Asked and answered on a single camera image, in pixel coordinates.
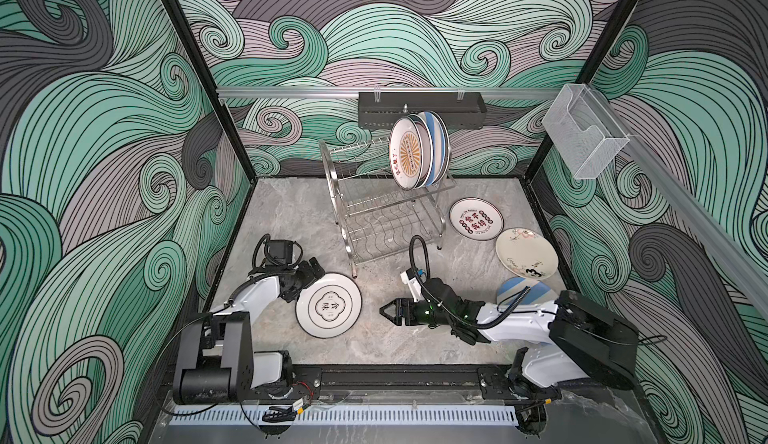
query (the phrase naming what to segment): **clear plastic box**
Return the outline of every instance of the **clear plastic box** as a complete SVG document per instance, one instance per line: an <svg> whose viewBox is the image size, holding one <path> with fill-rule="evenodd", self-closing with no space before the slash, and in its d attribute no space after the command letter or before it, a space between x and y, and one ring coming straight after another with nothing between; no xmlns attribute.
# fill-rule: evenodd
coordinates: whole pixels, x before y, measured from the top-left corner
<svg viewBox="0 0 768 444"><path fill-rule="evenodd" d="M587 84L565 84L543 124L576 180L597 179L629 142L608 100Z"/></svg>

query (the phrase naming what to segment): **ceramic plate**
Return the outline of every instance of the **ceramic plate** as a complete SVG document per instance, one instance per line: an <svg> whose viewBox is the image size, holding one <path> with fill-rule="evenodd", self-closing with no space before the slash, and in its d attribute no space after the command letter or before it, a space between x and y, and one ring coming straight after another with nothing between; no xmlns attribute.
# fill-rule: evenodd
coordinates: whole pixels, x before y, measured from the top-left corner
<svg viewBox="0 0 768 444"><path fill-rule="evenodd" d="M422 118L416 114L409 115L408 118L416 124L418 137L422 142L422 169L419 172L417 187L423 187L427 183L429 173L432 171L432 136L429 134L427 125Z"/></svg>
<svg viewBox="0 0 768 444"><path fill-rule="evenodd" d="M483 199L457 200L448 211L448 218L456 232L472 240L494 239L504 229L502 213Z"/></svg>
<svg viewBox="0 0 768 444"><path fill-rule="evenodd" d="M432 138L432 169L424 184L427 187L442 179L448 170L448 130L432 112L421 112L418 116L427 125Z"/></svg>
<svg viewBox="0 0 768 444"><path fill-rule="evenodd" d="M543 236L524 229L506 229L496 239L496 255L504 267L521 277L546 279L558 270L558 254Z"/></svg>
<svg viewBox="0 0 768 444"><path fill-rule="evenodd" d="M406 190L416 187L422 169L422 142L408 117L398 119L389 134L389 167L397 185Z"/></svg>
<svg viewBox="0 0 768 444"><path fill-rule="evenodd" d="M438 180L441 180L443 177L445 177L446 174L448 173L448 165L450 165L450 161L451 161L451 139L448 137L448 128L446 127L446 123L443 122L442 118L434 112L430 112L430 113L435 117L437 122L440 122L440 127L442 127L442 131L446 134L446 159L443 161L442 169L440 170L440 173L437 175L436 181L438 181Z"/></svg>
<svg viewBox="0 0 768 444"><path fill-rule="evenodd" d="M346 332L360 315L362 298L353 280L328 273L299 294L296 320L308 334L321 339Z"/></svg>
<svg viewBox="0 0 768 444"><path fill-rule="evenodd" d="M509 304L512 302L513 295L522 291L525 286L531 288L523 298L520 304L542 304L550 300L558 298L558 293L549 288L549 285L539 282L536 279L529 279L528 277L512 277L508 279L501 287L498 288L496 293L496 304L502 302Z"/></svg>

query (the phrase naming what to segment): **wave pattern wallpaper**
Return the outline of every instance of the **wave pattern wallpaper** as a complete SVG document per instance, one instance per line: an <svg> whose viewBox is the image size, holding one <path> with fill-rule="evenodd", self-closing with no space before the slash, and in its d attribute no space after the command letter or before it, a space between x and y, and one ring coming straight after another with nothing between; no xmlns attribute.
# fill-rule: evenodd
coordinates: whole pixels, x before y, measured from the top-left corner
<svg viewBox="0 0 768 444"><path fill-rule="evenodd" d="M768 0L640 0L594 81L680 184L768 274ZM768 325L654 184L620 154L534 180L582 292L665 343L638 378L670 442L768 439Z"/></svg>
<svg viewBox="0 0 768 444"><path fill-rule="evenodd" d="M159 0L0 0L4 442L135 442L157 411L250 186L180 52Z"/></svg>
<svg viewBox="0 0 768 444"><path fill-rule="evenodd" d="M506 86L574 82L617 0L180 0L219 86ZM256 171L322 175L318 141L362 131L354 100L228 100ZM548 103L489 101L452 132L454 174L521 174ZM384 155L344 155L347 171Z"/></svg>

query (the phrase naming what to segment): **dish rack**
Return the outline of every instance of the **dish rack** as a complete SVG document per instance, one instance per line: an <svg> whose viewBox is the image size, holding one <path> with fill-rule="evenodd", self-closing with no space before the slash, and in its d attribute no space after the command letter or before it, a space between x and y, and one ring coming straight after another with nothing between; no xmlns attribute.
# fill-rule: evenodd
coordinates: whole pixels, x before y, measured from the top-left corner
<svg viewBox="0 0 768 444"><path fill-rule="evenodd" d="M368 161L379 157L386 167L359 172L349 159L361 153ZM417 234L442 248L446 217L437 201L440 192L456 186L456 180L448 173L429 187L401 189L389 171L388 154L389 137L333 149L320 142L333 214L353 278L358 265L407 251L411 237Z"/></svg>

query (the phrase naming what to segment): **marble surface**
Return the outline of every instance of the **marble surface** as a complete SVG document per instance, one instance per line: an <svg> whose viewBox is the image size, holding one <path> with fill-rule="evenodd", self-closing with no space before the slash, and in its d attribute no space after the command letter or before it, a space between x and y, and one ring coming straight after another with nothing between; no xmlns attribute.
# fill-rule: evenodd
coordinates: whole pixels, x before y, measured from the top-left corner
<svg viewBox="0 0 768 444"><path fill-rule="evenodd" d="M447 214L450 205L464 197L493 203L504 216L505 228L539 231L528 201L516 179L460 179L439 198ZM317 257L326 272L351 276L350 263L337 225L334 224L328 186L323 179L261 179L226 263L214 304L224 302L251 269L254 247L264 233L274 239L291 239L304 248L304 259ZM476 242L456 233L450 223L442 250L429 245L432 276L443 279L464 299L494 302L497 288L514 275L496 257L494 241ZM400 253L358 266L355 279L362 295L360 317L350 330L331 339L317 339L296 322L296 303L277 299L266 307L251 333L254 351L288 350L294 363L302 364L482 364L512 362L522 341L470 346L450 328L425 325L394 326L379 315L379 307L396 297L408 297L399 274L408 267L408 254ZM558 274L544 282L559 292Z"/></svg>

